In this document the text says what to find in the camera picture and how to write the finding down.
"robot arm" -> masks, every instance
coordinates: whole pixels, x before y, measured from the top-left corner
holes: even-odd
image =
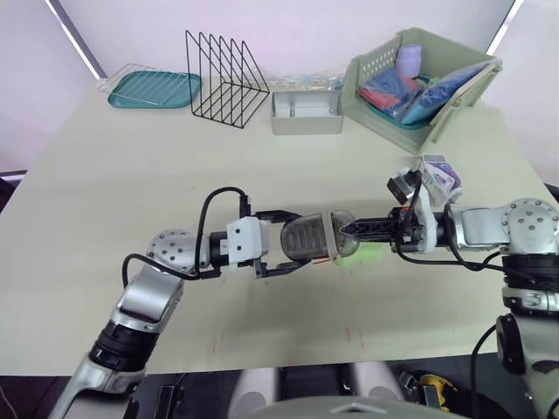
[[[413,180],[408,173],[389,182],[393,191],[407,185],[399,194],[404,197],[400,203],[416,191]],[[503,265],[508,268],[503,300],[512,313],[498,319],[499,356],[510,372],[523,375],[540,417],[545,417],[559,398],[559,388],[554,386],[559,382],[559,216],[534,199],[497,209],[452,206],[445,213],[433,213],[429,195],[421,187],[416,201],[414,206],[412,200],[412,208],[394,208],[386,218],[355,220],[346,211],[300,216],[273,210],[251,216],[248,197],[241,196],[241,217],[226,231],[195,237],[184,230],[165,230],[148,245],[147,255],[155,264],[144,266],[126,287],[49,417],[80,417],[73,414],[78,407],[96,406],[87,404],[88,390],[113,395],[111,401],[120,401],[114,408],[126,409],[183,294],[185,279],[215,278],[225,265],[233,270],[250,265],[256,278],[284,275],[314,258],[349,256],[360,241],[390,243],[398,252],[502,246]],[[284,224],[280,239],[289,258],[273,269],[262,261],[269,249],[270,223]]]

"metal tray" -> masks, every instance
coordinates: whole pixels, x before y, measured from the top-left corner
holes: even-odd
[[[339,91],[272,94],[272,131],[276,135],[338,134],[342,122]]]

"beige table surface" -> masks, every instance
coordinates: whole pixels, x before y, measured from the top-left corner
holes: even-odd
[[[497,109],[465,110],[427,151],[459,172],[463,205],[552,199]],[[387,179],[412,162],[348,118],[339,135],[276,137],[269,100],[240,130],[190,109],[116,110],[92,86],[0,216],[0,374],[71,374],[121,294],[122,259],[161,230],[195,231],[213,189],[244,189],[253,210],[385,216],[397,205]],[[216,198],[205,231],[224,230],[237,205]],[[467,354],[506,311],[498,272],[408,264],[382,244],[369,253],[188,283],[148,371]]]

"black floor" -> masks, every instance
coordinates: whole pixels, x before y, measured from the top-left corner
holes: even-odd
[[[389,366],[395,374],[402,370],[426,370],[444,376],[460,388],[469,388],[468,356],[390,361]],[[281,398],[343,394],[339,371],[334,365],[285,368]],[[238,374],[239,371],[188,374],[183,381],[183,399],[175,419],[225,418]],[[140,402],[138,419],[154,417],[160,386],[174,384],[177,377],[178,374],[159,374],[142,381],[135,393]],[[19,419],[42,419],[48,416],[67,380],[67,377],[0,377],[0,385]],[[524,396],[527,391],[524,383],[499,365],[496,354],[479,357],[478,389],[497,401],[511,416],[536,418],[531,402]],[[13,419],[2,400],[0,418]]]

